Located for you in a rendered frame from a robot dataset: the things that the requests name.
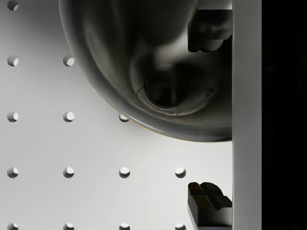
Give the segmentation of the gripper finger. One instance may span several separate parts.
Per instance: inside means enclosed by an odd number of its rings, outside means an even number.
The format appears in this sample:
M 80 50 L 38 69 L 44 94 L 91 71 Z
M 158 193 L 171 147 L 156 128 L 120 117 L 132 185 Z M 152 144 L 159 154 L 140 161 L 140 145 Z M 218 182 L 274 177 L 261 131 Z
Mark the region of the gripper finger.
M 213 183 L 188 184 L 188 211 L 194 227 L 232 227 L 232 201 Z
M 196 10 L 188 24 L 188 50 L 213 52 L 232 33 L 232 10 Z

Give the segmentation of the yellow mug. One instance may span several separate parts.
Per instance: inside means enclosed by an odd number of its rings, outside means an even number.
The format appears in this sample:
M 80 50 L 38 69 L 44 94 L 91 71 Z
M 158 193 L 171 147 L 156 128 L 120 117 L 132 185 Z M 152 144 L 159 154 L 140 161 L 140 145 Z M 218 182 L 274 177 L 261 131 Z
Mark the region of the yellow mug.
M 59 0 L 68 45 L 92 87 L 128 119 L 196 142 L 232 139 L 232 35 L 189 52 L 196 10 L 233 0 Z

